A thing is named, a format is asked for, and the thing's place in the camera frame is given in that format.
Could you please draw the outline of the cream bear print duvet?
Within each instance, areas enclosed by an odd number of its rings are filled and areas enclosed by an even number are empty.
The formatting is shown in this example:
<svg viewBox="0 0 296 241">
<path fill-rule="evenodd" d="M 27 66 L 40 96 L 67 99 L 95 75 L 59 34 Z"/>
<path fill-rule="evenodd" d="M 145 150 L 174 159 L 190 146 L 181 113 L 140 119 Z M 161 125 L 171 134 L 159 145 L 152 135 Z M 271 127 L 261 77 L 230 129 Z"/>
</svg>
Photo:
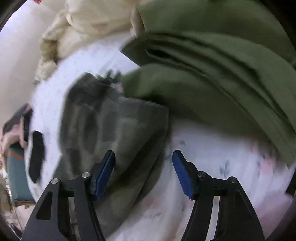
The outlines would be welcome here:
<svg viewBox="0 0 296 241">
<path fill-rule="evenodd" d="M 111 34 L 140 32 L 137 7 L 144 1 L 66 1 L 40 39 L 34 84 L 47 80 L 57 63 L 81 47 Z"/>
</svg>

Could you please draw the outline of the camouflage pants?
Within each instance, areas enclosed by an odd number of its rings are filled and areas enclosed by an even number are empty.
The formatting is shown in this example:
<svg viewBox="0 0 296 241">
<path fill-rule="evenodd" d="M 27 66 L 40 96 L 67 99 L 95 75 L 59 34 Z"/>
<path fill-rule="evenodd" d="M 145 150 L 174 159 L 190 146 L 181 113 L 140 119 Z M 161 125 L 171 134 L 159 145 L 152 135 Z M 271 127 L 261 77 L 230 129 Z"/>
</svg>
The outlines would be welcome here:
<svg viewBox="0 0 296 241">
<path fill-rule="evenodd" d="M 61 159 L 54 176 L 78 177 L 115 153 L 106 192 L 94 208 L 105 237 L 130 214 L 163 151 L 169 126 L 167 107 L 125 97 L 109 80 L 83 74 L 69 90 L 60 125 Z"/>
</svg>

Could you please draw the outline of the white floral bed sheet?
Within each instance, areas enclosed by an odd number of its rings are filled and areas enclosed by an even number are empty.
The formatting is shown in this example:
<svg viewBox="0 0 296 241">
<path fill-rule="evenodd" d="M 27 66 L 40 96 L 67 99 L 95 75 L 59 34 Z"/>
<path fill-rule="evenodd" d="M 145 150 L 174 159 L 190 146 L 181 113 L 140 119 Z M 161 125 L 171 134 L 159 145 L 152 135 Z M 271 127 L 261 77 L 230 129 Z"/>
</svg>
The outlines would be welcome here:
<svg viewBox="0 0 296 241">
<path fill-rule="evenodd" d="M 102 77 L 127 97 L 121 79 L 124 75 L 138 70 L 139 66 L 122 51 L 116 60 L 117 64 L 112 65 L 103 56 L 84 56 L 80 60 L 66 62 L 65 72 L 58 71 L 49 81 L 38 85 L 32 99 L 34 112 L 30 126 L 29 150 L 26 153 L 27 179 L 36 202 L 48 183 L 56 178 L 54 174 L 61 159 L 60 125 L 65 100 L 76 81 L 85 73 Z M 152 100 L 141 100 L 167 107 Z M 180 150 L 188 162 L 213 178 L 226 180 L 235 177 L 257 216 L 259 206 L 274 201 L 285 192 L 290 182 L 292 172 L 289 168 L 294 167 L 295 162 L 287 165 L 270 140 L 229 133 L 176 114 L 167 108 L 169 126 L 163 151 L 130 214 L 110 236 L 104 236 L 104 240 L 182 240 L 194 201 L 184 194 L 175 172 L 172 163 L 175 150 Z M 45 145 L 41 177 L 36 183 L 33 183 L 29 176 L 34 131 L 43 134 Z M 75 240 L 81 240 L 74 199 L 70 197 L 68 200 L 71 231 Z M 215 235 L 219 201 L 220 198 L 215 196 L 206 238 L 208 235 Z"/>
</svg>

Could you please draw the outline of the green garment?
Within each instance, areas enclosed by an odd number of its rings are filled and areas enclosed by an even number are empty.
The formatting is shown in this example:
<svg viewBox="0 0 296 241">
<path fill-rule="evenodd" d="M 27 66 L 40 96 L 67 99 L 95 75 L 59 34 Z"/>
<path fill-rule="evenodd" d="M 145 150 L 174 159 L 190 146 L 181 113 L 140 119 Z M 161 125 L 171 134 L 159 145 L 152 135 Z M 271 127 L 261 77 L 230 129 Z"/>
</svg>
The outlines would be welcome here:
<svg viewBox="0 0 296 241">
<path fill-rule="evenodd" d="M 127 97 L 220 130 L 270 140 L 295 162 L 295 47 L 260 1 L 149 1 L 122 53 Z"/>
</svg>

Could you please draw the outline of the folded black garment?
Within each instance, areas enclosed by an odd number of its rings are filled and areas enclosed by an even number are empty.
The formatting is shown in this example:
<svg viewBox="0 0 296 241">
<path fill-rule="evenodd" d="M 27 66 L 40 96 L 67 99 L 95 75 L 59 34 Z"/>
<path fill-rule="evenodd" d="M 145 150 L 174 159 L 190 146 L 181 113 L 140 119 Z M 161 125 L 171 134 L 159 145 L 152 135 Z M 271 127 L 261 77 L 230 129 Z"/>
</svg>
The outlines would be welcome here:
<svg viewBox="0 0 296 241">
<path fill-rule="evenodd" d="M 41 177 L 41 167 L 45 159 L 45 145 L 43 134 L 34 131 L 32 134 L 32 151 L 29 165 L 29 176 L 33 183 L 36 183 Z"/>
</svg>

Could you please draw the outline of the pink and black jacket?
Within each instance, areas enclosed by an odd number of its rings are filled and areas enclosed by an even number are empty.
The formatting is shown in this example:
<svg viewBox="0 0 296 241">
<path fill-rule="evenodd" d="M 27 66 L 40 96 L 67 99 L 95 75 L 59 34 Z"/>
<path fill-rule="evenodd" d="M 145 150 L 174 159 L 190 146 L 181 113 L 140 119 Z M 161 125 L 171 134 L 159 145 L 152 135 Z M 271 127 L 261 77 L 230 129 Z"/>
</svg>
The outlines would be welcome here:
<svg viewBox="0 0 296 241">
<path fill-rule="evenodd" d="M 31 105 L 26 103 L 3 125 L 1 136 L 2 154 L 6 153 L 13 144 L 19 143 L 23 149 L 27 147 L 32 114 Z"/>
</svg>

